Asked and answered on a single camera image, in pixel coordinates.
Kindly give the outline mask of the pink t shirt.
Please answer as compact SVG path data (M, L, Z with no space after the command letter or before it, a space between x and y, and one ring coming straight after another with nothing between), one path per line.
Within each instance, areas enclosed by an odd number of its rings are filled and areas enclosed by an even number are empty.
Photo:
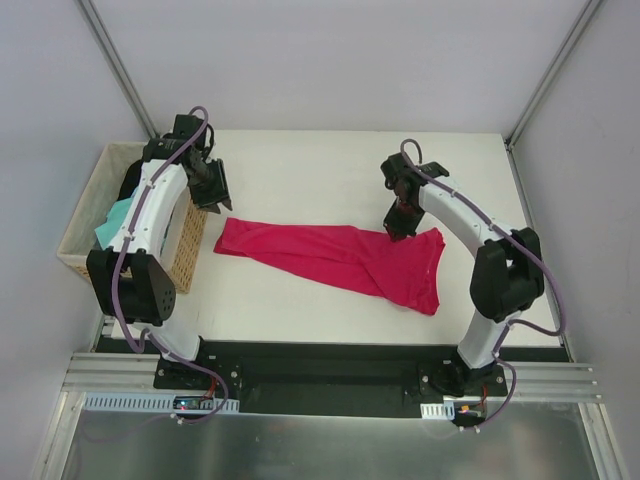
M304 279L384 298L433 316L445 241L437 228L398 243L348 225L278 225L229 218L217 254L250 258Z

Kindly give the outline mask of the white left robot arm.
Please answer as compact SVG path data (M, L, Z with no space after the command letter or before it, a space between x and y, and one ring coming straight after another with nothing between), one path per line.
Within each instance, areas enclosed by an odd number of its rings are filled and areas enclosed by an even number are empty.
M198 356L197 333L180 325L174 281L160 263L174 207L189 194L200 211L232 207L224 163L211 158L215 132L205 107L179 114L172 130L144 147L139 182L117 232L102 249L89 252L86 267L104 314L115 318L136 353L147 340L162 356L179 362L176 375L188 388L204 387L210 363Z

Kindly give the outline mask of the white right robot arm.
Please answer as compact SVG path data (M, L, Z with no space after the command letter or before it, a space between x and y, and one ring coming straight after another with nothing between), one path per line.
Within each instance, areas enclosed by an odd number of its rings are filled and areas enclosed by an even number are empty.
M383 221L393 241L414 236L428 213L474 258L469 293L475 311L450 369L452 387L473 394L486 381L485 369L495 361L494 349L507 321L544 293L541 268L518 250L523 247L540 258L539 237L530 228L508 229L473 207L436 162L411 167L396 153L381 164L381 171L385 187L396 196Z

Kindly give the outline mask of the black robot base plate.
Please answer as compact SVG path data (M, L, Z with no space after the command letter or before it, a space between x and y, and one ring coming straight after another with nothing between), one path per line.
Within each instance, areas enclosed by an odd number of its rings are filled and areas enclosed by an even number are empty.
M243 413L417 418L445 398L507 398L496 363L473 373L450 345L203 341L196 369L159 359L153 386L228 396Z

